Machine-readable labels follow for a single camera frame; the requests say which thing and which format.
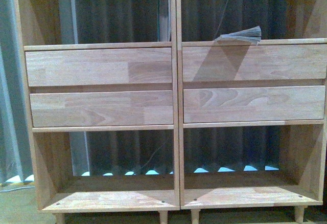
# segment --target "wooden shelving unit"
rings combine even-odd
[[[287,0],[286,39],[62,45],[58,0],[15,0],[38,209],[54,213],[322,204],[327,0]],[[278,172],[185,174],[184,129],[282,128]],[[69,132],[171,130],[173,175],[73,176]]]
[[[192,210],[198,224],[201,209],[295,206],[302,223],[306,206],[322,204],[327,0],[287,0],[287,39],[258,46],[184,42],[182,1],[176,5],[181,209]],[[184,129],[270,125],[282,126],[278,172],[184,173]]]

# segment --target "wooden side panel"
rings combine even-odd
[[[34,127],[173,124],[172,91],[31,94]]]
[[[327,0],[288,0],[287,38],[327,36]]]
[[[40,210],[73,178],[69,134],[34,133],[34,148],[34,177]]]
[[[323,119],[324,86],[184,90],[184,122]]]
[[[60,44],[58,0],[18,0],[23,45]]]
[[[179,152],[179,114],[178,114],[178,71],[177,71],[177,20],[176,0],[170,0],[171,10],[171,42],[172,42],[172,86],[174,104],[174,195],[175,204],[180,206],[180,152]]]
[[[171,48],[26,52],[29,86],[171,83]]]
[[[324,79],[327,44],[183,48],[184,82]]]
[[[279,157],[280,169],[322,201],[326,152],[324,125],[285,126]]]

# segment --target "wooden shelf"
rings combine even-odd
[[[74,177],[42,212],[179,210],[173,188],[172,175]]]
[[[317,120],[287,120],[287,121],[256,121],[256,122],[221,122],[221,123],[184,123],[184,128],[215,128],[244,126],[283,126],[302,124],[323,124],[323,119]]]
[[[262,40],[260,45],[294,45],[294,44],[324,44],[327,38],[308,38],[308,39],[280,39],[280,40]],[[255,46],[255,44],[246,41],[185,41],[182,47],[214,47],[214,46]]]
[[[320,205],[279,171],[202,173],[185,176],[182,209]]]
[[[78,131],[122,131],[122,130],[165,130],[174,129],[174,125],[139,125],[139,126],[93,126],[93,127],[45,127],[32,128],[33,132],[78,132]]]
[[[25,51],[55,51],[55,50],[90,50],[90,49],[136,49],[136,48],[168,48],[170,41],[159,42],[126,42],[126,43],[92,43],[92,44],[62,44],[24,46]]]

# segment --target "open compartment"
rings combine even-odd
[[[171,46],[170,0],[18,0],[17,7],[24,46]]]
[[[256,26],[262,29],[262,39],[326,38],[326,4],[326,0],[181,0],[182,41],[212,41]]]
[[[179,209],[172,130],[34,133],[38,209],[51,213]],[[74,170],[87,144],[89,171]]]
[[[185,129],[181,208],[320,205],[324,140],[323,125]]]

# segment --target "gray curtain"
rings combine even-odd
[[[0,183],[32,173],[13,0],[0,0]]]

